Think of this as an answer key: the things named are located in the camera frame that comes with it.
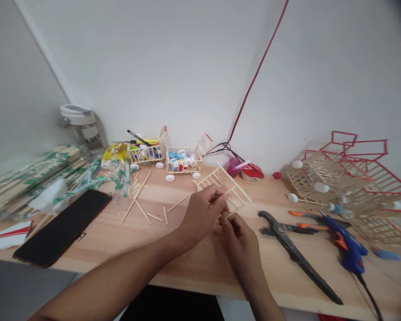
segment packaged chopsticks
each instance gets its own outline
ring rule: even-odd
[[[65,179],[71,188],[90,164],[85,149],[74,146],[57,146],[54,150],[11,171],[0,178],[0,220],[24,210],[27,204],[57,179]]]

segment yellow package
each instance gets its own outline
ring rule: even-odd
[[[108,170],[114,169],[113,165],[111,164],[111,161],[113,159],[117,159],[119,161],[121,168],[125,168],[126,158],[128,157],[128,152],[126,151],[127,147],[128,147],[127,144],[117,143],[107,148],[101,159],[101,169],[108,169]],[[118,151],[117,153],[113,154],[113,150],[115,148],[118,148]]]

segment wrist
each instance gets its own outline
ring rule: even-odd
[[[245,292],[269,290],[263,269],[254,266],[240,266],[236,270],[237,276]]]
[[[193,237],[187,235],[187,233],[180,228],[176,228],[168,235],[170,237],[170,247],[174,251],[178,252],[179,255],[188,252],[198,244]]]

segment red and white paper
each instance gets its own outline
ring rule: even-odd
[[[24,243],[30,230],[30,226],[31,221],[18,223],[0,231],[0,250]]]

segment blue glue gun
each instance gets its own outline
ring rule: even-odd
[[[368,254],[368,250],[359,243],[343,226],[337,223],[331,216],[319,211],[323,216],[323,223],[332,231],[336,243],[344,250],[343,267],[349,272],[362,274],[365,272],[362,256]]]

